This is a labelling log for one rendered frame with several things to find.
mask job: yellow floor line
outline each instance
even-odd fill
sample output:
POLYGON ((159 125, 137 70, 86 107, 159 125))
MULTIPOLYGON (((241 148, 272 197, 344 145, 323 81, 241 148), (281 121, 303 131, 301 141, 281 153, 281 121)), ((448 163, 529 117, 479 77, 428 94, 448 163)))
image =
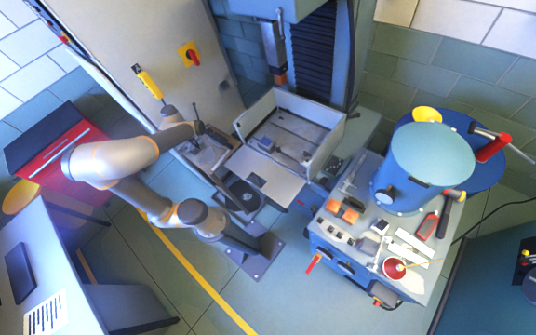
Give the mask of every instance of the yellow floor line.
POLYGON ((92 270, 90 270, 90 266, 88 266, 88 263, 86 262, 86 259, 84 258, 84 254, 82 254, 82 250, 80 249, 76 250, 75 254, 78 256, 78 260, 80 260, 80 263, 82 263, 82 267, 84 268, 84 271, 86 271, 86 275, 88 276, 88 279, 90 280, 90 284, 98 285, 99 282, 97 282, 97 278, 94 277, 92 270))
POLYGON ((185 267, 185 270, 190 273, 197 281, 202 288, 207 292, 207 294, 214 299, 214 301, 222 308, 222 310, 230 316, 233 321, 243 330, 247 335, 258 335, 258 333, 252 329, 248 323, 239 316, 239 314, 225 301, 219 292, 217 292, 207 281, 204 279, 204 277, 195 270, 195 268, 192 266, 189 261, 177 250, 177 248, 171 243, 171 241, 168 240, 168 238, 163 234, 163 232, 158 229, 157 227, 153 226, 152 224, 150 227, 153 229, 153 231, 158 235, 158 238, 160 238, 161 241, 167 246, 167 248, 175 255, 177 260, 185 267))

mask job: red multimeter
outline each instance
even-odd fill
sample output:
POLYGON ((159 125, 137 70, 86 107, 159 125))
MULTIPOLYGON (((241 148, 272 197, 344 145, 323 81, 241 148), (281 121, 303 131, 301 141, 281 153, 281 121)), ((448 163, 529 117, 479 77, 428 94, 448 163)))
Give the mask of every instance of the red multimeter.
POLYGON ((421 226, 419 226, 419 229, 417 230, 417 237, 422 239, 423 241, 427 241, 429 238, 429 235, 432 234, 434 229, 437 226, 437 223, 439 222, 439 217, 437 216, 437 210, 433 213, 427 214, 425 219, 423 219, 423 222, 421 223, 421 226))

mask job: orange box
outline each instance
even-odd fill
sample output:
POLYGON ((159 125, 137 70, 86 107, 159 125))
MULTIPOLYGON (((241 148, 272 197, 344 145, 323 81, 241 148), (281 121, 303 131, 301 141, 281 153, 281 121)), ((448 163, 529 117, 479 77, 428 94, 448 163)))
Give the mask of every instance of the orange box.
POLYGON ((355 224, 355 221, 357 221, 357 219, 359 219, 359 213, 355 212, 354 210, 348 208, 344 214, 342 214, 342 218, 341 218, 343 221, 349 223, 350 225, 354 225, 355 224))
POLYGON ((328 202, 326 203, 326 212, 330 212, 334 215, 339 213, 339 210, 341 209, 341 202, 334 200, 332 198, 328 199, 328 202))

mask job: black disc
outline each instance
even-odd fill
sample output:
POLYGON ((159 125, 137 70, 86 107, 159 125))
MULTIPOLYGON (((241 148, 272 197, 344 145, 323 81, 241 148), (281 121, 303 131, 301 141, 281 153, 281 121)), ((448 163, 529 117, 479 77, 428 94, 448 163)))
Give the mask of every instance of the black disc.
MULTIPOLYGON (((249 212, 254 212, 260 208, 260 195, 245 181, 234 182, 229 186, 229 190, 249 212)), ((226 198, 226 207, 232 211, 241 210, 241 208, 228 197, 226 198)))

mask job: blue barrel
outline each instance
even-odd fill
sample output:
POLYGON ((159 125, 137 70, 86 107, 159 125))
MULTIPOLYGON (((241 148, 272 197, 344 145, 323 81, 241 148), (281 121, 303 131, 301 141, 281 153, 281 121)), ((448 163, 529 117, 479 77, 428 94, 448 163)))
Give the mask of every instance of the blue barrel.
POLYGON ((388 212, 410 216, 442 191, 469 179, 474 169, 473 150, 450 126, 412 122, 395 132, 369 190, 377 199, 376 193, 392 186, 394 202, 376 203, 388 212))

